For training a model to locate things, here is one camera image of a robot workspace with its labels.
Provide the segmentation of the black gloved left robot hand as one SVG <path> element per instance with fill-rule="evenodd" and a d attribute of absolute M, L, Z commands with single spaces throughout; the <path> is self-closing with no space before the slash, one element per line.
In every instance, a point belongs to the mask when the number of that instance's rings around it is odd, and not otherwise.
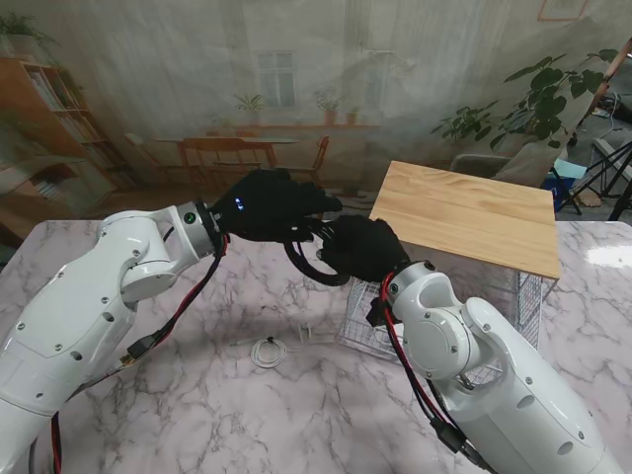
<path fill-rule="evenodd" d="M 311 216 L 343 208 L 336 197 L 312 183 L 299 183 L 284 169 L 255 170 L 209 208 L 218 228 L 255 242 L 312 239 Z"/>

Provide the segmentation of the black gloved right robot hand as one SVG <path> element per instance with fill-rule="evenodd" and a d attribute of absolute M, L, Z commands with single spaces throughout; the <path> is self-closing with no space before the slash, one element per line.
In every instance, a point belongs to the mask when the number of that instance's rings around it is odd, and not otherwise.
<path fill-rule="evenodd" d="M 411 264 L 397 235 L 382 219 L 342 215 L 329 227 L 333 237 L 323 241 L 320 259 L 339 274 L 382 282 Z"/>

